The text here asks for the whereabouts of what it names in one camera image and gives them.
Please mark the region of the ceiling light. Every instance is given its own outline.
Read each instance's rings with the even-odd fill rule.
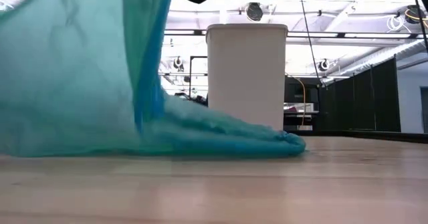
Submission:
[[[178,56],[177,58],[174,59],[174,68],[178,71],[178,72],[184,72],[185,71],[185,67],[183,66],[183,61],[180,59],[180,56]]]
[[[263,17],[263,11],[260,3],[249,3],[247,7],[247,18],[251,21],[260,21]]]
[[[330,67],[330,62],[327,59],[322,60],[320,63],[318,63],[318,69],[321,72],[325,72],[328,70],[328,67]]]

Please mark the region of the wooden table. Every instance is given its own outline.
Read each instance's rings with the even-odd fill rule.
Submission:
[[[307,138],[282,160],[0,157],[0,223],[428,222],[428,145]]]

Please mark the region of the blue fabric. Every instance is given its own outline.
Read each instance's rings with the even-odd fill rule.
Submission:
[[[171,0],[28,0],[0,16],[0,152],[294,156],[293,134],[168,96]]]

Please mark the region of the white container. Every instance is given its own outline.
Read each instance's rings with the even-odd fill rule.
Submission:
[[[282,24],[209,26],[209,107],[282,130],[286,36]]]

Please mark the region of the black partition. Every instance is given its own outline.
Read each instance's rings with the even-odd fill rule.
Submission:
[[[395,58],[320,89],[317,130],[400,132]]]

